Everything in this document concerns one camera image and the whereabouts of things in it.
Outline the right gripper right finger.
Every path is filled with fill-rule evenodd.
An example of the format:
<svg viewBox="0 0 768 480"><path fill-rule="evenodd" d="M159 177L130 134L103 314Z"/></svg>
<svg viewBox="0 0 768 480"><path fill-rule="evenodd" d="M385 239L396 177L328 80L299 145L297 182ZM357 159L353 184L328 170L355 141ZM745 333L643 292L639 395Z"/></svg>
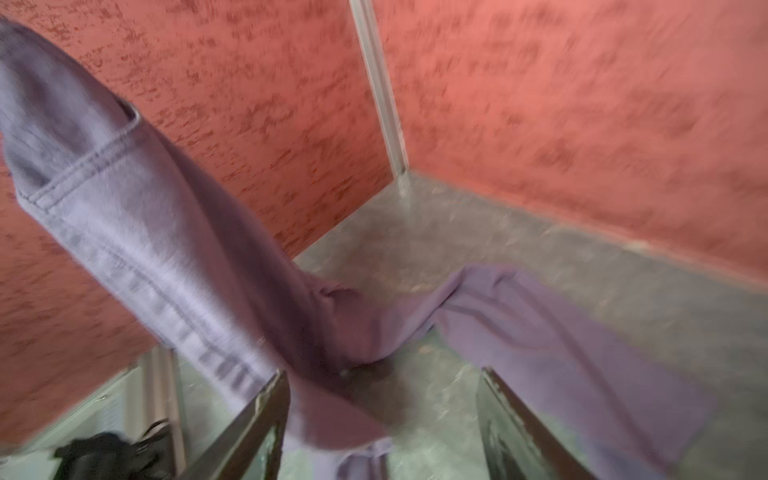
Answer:
<svg viewBox="0 0 768 480"><path fill-rule="evenodd" d="M491 479L593 477L491 368L481 371L476 405Z"/></svg>

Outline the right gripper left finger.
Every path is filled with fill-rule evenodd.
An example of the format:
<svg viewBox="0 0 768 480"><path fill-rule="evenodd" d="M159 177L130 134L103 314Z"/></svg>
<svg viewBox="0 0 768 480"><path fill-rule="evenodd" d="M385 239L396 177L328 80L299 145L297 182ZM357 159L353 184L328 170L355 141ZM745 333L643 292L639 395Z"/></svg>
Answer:
<svg viewBox="0 0 768 480"><path fill-rule="evenodd" d="M291 392L279 370L211 446L180 475L182 479L276 479Z"/></svg>

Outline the purple trousers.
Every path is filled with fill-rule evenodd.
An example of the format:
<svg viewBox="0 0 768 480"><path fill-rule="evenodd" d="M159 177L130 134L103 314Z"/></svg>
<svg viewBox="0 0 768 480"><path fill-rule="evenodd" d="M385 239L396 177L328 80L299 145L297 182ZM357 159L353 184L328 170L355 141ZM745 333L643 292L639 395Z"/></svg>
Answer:
<svg viewBox="0 0 768 480"><path fill-rule="evenodd" d="M57 46L1 24L3 157L20 206L236 406L276 370L320 479L379 479L383 426L346 370L430 329L570 428L600 479L660 479L715 402L520 269L468 265L380 307L302 271L254 214Z"/></svg>

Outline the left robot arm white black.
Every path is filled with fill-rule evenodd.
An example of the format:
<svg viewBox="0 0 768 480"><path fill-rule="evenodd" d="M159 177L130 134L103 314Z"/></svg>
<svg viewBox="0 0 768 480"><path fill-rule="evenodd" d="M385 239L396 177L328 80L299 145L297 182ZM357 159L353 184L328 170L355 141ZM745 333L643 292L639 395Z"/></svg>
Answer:
<svg viewBox="0 0 768 480"><path fill-rule="evenodd" d="M177 466L168 419L152 423L130 443L115 432L72 440L58 447L54 480L174 479Z"/></svg>

